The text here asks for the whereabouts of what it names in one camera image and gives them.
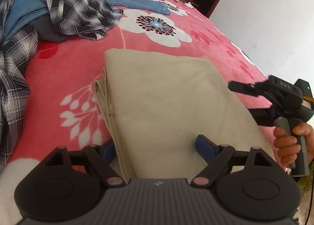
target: bed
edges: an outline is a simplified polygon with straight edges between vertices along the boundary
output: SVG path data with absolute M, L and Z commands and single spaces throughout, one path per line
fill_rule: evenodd
M 23 133 L 0 175 L 0 225 L 16 224 L 21 219 L 14 202 L 15 187 L 56 146 L 80 150 L 110 138 L 93 92 L 93 82 L 102 77 L 104 51 L 126 48 L 206 58 L 226 81 L 253 83 L 266 79 L 235 44 L 190 4 L 155 1 L 167 3 L 171 15 L 121 7 L 123 17 L 104 39 L 75 37 L 59 44 L 39 44 L 26 71 L 31 94 Z M 152 30 L 152 24 L 158 26 L 158 32 Z M 262 97 L 238 97 L 248 108 L 269 106 Z M 261 130 L 272 143 L 273 129 Z

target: gray handle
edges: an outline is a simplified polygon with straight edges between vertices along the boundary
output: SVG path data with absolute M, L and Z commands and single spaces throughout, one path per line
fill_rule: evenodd
M 297 154 L 296 161 L 289 165 L 293 177 L 303 177 L 310 175 L 310 169 L 307 161 L 307 145 L 303 135 L 295 135 L 291 129 L 301 122 L 300 119 L 278 117 L 274 120 L 276 127 L 281 127 L 285 131 L 285 135 L 292 135 L 297 139 L 297 144 L 301 146 L 301 151 Z

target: folded beige towel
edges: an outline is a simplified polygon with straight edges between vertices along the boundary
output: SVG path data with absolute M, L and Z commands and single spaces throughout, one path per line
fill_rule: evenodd
M 209 60 L 111 49 L 105 61 L 95 94 L 124 179 L 191 180 L 206 166 L 195 150 L 199 134 L 242 151 L 260 146 L 274 157 Z

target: black and white plaid shirt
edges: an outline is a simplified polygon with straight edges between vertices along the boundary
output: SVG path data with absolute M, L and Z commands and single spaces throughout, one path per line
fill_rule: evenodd
M 42 0 L 60 33 L 99 40 L 117 24 L 123 11 L 105 0 Z M 36 29 L 27 25 L 3 42 L 3 29 L 14 0 L 0 0 L 0 173 L 22 132 L 30 89 L 25 81 L 27 61 L 37 49 Z

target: hand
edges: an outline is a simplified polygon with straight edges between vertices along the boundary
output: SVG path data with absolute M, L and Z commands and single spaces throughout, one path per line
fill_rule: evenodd
M 298 126 L 293 128 L 292 132 L 296 135 L 304 135 L 307 143 L 307 157 L 310 164 L 314 159 L 314 129 L 311 125 L 305 122 L 300 122 Z M 274 130 L 274 146 L 279 148 L 278 157 L 285 167 L 289 167 L 297 158 L 297 153 L 300 152 L 301 146 L 296 144 L 297 140 L 294 136 L 285 136 L 285 131 L 277 127 Z

